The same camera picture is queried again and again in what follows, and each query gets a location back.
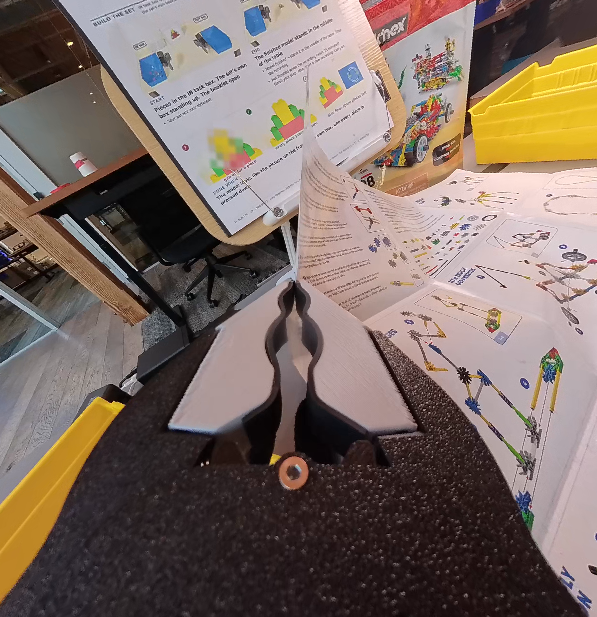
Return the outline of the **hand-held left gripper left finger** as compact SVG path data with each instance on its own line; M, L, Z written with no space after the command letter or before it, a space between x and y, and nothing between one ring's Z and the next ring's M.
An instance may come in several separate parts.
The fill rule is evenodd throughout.
M279 394L277 353L293 305L294 282L286 281L217 326L168 428L223 434L264 411Z

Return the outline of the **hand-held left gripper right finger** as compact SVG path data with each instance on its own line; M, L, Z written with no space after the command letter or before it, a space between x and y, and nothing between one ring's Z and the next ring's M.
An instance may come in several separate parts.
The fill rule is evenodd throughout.
M296 282L308 368L308 426L321 436L413 433L417 423L363 323L307 282Z

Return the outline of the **toy set package bag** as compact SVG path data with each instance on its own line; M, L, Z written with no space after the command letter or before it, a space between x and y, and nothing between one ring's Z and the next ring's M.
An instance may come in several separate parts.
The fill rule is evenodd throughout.
M388 150L356 170L370 188L410 195L463 162L475 1L361 1L404 104Z

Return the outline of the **white instruction sheet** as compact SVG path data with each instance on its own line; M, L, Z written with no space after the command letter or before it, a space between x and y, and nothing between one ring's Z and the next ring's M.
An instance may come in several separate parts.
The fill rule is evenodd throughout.
M409 197L304 131L297 282L460 406L584 616L597 616L597 166L454 171Z

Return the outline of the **black office chair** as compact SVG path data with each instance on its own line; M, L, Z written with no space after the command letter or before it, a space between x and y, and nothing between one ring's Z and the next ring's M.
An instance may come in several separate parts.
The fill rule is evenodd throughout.
M157 235L153 234L152 231L147 228L138 226L136 227L136 231L146 246L164 266L182 265L185 272L190 272L191 266L197 261L203 260L205 262L205 266L200 274L185 291L185 297L188 300L194 300L195 295L192 292L193 289L206 279L206 300L210 307L217 307L219 304L218 300L213 299L211 294L216 278L222 278L223 271L235 270L247 272L253 279L257 278L259 275L258 271L252 268L231 264L231 262L237 258L243 257L248 260L252 258L252 255L248 251L240 251L224 257L216 257L213 254L213 249L221 242L206 231L202 225L191 229L166 245L158 239Z

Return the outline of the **wooden top background desk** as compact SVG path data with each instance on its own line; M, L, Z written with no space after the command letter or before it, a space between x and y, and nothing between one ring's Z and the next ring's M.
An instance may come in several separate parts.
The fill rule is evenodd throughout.
M94 254L108 265L112 272L120 273L120 278L134 283L179 329L187 327L182 309L175 311L171 308L145 280L137 267L89 221L92 215L109 206L118 205L121 199L160 178L165 178L163 171L145 148L139 148L25 207L22 213L27 218L38 214L47 215L62 222L77 239L83 240L86 237L86 246L95 246Z

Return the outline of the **wooden post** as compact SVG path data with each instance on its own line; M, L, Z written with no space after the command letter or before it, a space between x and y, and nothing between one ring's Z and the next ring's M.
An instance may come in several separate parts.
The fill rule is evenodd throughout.
M0 216L131 326L149 315L144 303L57 220L24 208L31 196L0 167Z

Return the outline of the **yellow parts bin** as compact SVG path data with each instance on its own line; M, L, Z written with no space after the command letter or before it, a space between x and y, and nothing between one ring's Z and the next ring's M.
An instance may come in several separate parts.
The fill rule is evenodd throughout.
M124 407L94 398L0 504L0 604L36 558L85 461Z
M533 63L469 113L478 164L597 159L597 44Z

